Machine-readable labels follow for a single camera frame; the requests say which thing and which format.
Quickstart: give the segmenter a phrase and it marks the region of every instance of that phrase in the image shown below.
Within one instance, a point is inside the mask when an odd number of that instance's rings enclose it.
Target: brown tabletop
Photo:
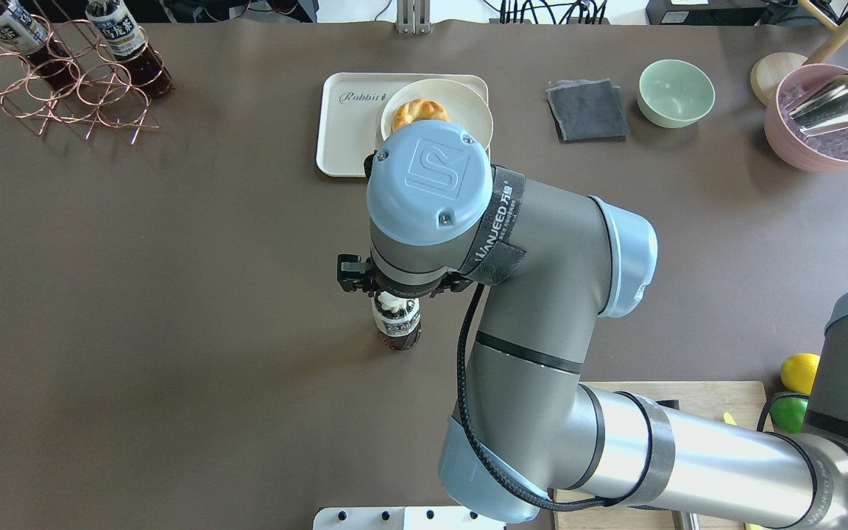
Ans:
[[[35,138],[0,111],[0,529],[309,528],[324,506],[451,500],[437,480],[468,294],[423,305],[410,353],[378,342],[338,252],[367,252],[364,184],[314,162],[337,71],[477,74],[492,158],[653,222],[643,304],[600,322],[588,380],[764,380],[819,351],[848,291],[848,174],[778,160],[748,88],[788,28],[231,21],[152,26],[177,91],[136,147]],[[661,130],[640,71],[677,57],[710,115]],[[848,65],[848,44],[834,57]],[[560,144],[549,80],[623,88],[625,141]],[[539,517],[524,528],[544,528]]]

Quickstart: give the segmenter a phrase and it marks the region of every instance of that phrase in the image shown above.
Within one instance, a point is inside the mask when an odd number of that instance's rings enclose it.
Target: plastic bottle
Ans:
[[[70,63],[56,60],[68,58],[71,52],[60,40],[48,39],[48,32],[17,0],[0,0],[0,43],[6,50],[20,54],[35,70],[35,74],[60,95],[71,93],[77,84]]]
[[[371,298],[371,312],[384,345],[392,350],[410,350],[417,344],[421,335],[420,300],[380,291]]]
[[[150,99],[172,91],[172,77],[162,65],[137,21],[122,0],[88,0],[88,20],[107,41],[110,53],[127,67],[132,84]]]

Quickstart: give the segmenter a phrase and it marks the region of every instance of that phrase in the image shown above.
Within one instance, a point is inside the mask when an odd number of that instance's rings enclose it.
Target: bottle label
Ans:
[[[110,50],[117,57],[128,57],[146,43],[145,35],[124,3],[120,3],[120,7],[107,16],[95,17],[88,13],[87,18],[104,36]]]
[[[31,13],[18,2],[10,2],[9,9],[0,15],[0,41],[7,50],[30,54],[42,47],[47,39],[44,27],[31,18]]]
[[[400,313],[391,313],[389,311],[381,311],[375,305],[375,299],[371,301],[371,313],[375,319],[375,325],[378,330],[387,336],[406,336],[410,335],[417,323],[421,320],[420,308],[416,299],[411,299],[405,304],[405,311]]]

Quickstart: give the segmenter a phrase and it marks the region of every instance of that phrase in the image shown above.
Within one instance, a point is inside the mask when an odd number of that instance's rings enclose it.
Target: wooden cutting board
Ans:
[[[719,420],[730,412],[739,426],[754,429],[767,399],[759,381],[655,381],[585,383],[610,392],[626,390],[653,400],[677,399],[679,409],[704,418]],[[770,420],[766,425],[771,428]],[[555,491],[559,502],[590,497],[578,491]],[[742,523],[699,516],[704,530],[743,530]],[[586,509],[555,514],[556,530],[673,530],[673,516],[666,510]]]

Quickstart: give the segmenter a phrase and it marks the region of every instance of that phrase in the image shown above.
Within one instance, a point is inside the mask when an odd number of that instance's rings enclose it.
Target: green lime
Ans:
[[[771,421],[788,433],[800,432],[804,425],[804,414],[807,413],[807,400],[798,397],[788,397],[776,400],[771,407]]]

